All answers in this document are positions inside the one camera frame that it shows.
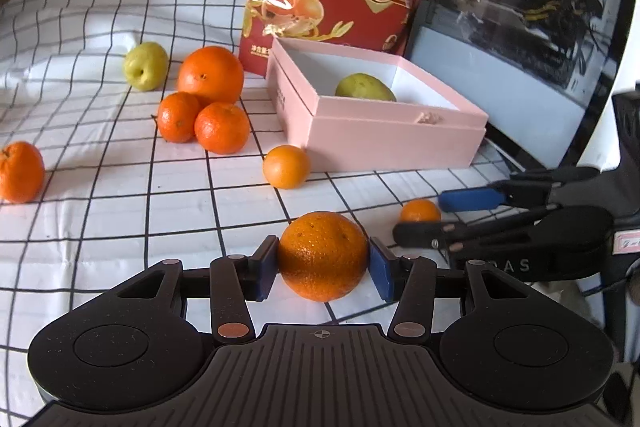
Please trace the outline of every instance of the green pear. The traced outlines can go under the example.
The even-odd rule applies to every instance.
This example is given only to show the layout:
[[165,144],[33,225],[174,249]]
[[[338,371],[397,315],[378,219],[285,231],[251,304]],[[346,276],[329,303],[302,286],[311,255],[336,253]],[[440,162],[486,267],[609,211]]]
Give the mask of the green pear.
[[367,73],[353,73],[345,76],[335,88],[335,96],[366,98],[368,100],[388,100],[395,102],[393,91],[375,76]]
[[159,87],[169,70],[169,57],[157,42],[143,42],[133,48],[122,65],[127,82],[140,91]]

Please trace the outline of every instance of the white label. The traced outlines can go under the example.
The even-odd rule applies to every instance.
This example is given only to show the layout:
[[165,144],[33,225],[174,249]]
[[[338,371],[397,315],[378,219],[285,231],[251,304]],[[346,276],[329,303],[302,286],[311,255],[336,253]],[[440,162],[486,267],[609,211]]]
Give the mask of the white label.
[[640,252],[640,229],[616,232],[613,238],[613,253]]

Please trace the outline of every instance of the tangerine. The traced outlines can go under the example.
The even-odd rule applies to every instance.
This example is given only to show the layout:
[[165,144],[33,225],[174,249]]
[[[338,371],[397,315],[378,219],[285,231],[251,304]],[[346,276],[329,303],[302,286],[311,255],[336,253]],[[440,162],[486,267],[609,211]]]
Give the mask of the tangerine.
[[178,91],[198,97],[202,107],[213,102],[236,103],[244,85],[240,60],[228,49],[206,46],[184,59],[178,71]]
[[306,153],[293,145],[280,145],[269,151],[262,162],[265,179],[275,188],[300,187],[311,172]]
[[430,200],[411,200],[404,204],[400,221],[439,221],[440,210]]
[[214,102],[198,113],[198,143],[215,154],[233,154],[244,147],[251,132],[246,113],[232,103]]
[[367,269],[367,238],[335,212],[311,212],[293,221],[278,245],[278,269],[298,295],[327,302],[353,290]]
[[319,0],[264,0],[262,16],[287,35],[303,35],[319,25],[324,7]]
[[44,161],[36,146],[14,142],[0,152],[0,198],[26,203],[44,183]]
[[184,143],[193,138],[193,125],[200,112],[200,102],[194,94],[174,92],[158,106],[158,132],[167,142]]

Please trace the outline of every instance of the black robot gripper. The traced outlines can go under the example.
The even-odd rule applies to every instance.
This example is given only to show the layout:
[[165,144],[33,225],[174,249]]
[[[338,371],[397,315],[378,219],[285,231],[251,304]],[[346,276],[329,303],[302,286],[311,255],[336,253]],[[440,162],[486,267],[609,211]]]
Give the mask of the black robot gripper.
[[[30,427],[613,426],[593,404],[613,363],[591,323],[489,263],[438,269],[376,238],[369,272],[398,307],[380,325],[266,325],[278,240],[208,269],[165,260],[46,326],[28,364]],[[436,298],[461,318],[431,333]],[[185,319],[209,298],[211,331]]]

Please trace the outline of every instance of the pink box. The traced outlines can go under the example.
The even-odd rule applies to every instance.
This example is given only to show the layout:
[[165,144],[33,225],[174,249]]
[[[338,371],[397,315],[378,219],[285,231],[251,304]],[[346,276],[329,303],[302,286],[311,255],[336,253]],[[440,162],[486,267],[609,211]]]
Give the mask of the pink box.
[[[352,73],[377,77],[398,101],[333,96]],[[266,78],[287,141],[315,172],[464,168],[484,137],[481,109],[395,55],[274,39]]]

